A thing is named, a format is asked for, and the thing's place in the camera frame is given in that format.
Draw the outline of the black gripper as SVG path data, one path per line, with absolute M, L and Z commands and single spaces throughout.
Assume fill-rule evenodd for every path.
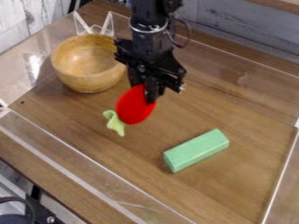
M 154 62 L 140 59 L 133 54 L 133 41 L 124 38 L 114 40 L 114 59 L 126 66 L 130 86 L 144 84 L 146 103 L 153 103 L 169 88 L 176 93 L 182 90 L 185 69 L 173 57 L 173 51 L 161 54 Z

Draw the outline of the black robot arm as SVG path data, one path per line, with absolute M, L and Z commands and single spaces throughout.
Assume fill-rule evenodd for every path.
M 153 103 L 169 88 L 182 90 L 186 71 L 173 57 L 173 48 L 184 48 L 174 41 L 174 22 L 192 34 L 188 23 L 176 16 L 182 0 L 130 0 L 130 39 L 114 40 L 116 60 L 126 66 L 130 87 L 144 85 L 144 100 Z

